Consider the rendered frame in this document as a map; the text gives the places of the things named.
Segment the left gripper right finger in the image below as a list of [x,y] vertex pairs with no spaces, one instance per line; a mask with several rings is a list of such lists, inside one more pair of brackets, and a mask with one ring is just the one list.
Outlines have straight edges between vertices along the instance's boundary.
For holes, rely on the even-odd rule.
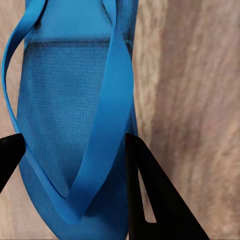
[[[145,142],[125,134],[129,240],[210,240]],[[140,170],[156,219],[145,220]]]

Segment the sandal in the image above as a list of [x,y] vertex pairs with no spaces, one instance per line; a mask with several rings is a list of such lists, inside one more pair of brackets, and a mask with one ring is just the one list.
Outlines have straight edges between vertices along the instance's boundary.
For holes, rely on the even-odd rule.
[[[138,137],[133,47],[139,0],[25,0],[2,85],[26,152],[28,196],[59,240],[126,240],[126,133]],[[15,118],[11,58],[24,39]]]

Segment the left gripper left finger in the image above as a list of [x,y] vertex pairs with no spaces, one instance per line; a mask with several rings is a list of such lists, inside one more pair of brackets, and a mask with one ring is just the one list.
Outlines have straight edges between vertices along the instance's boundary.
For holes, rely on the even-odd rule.
[[0,138],[0,193],[25,153],[22,133]]

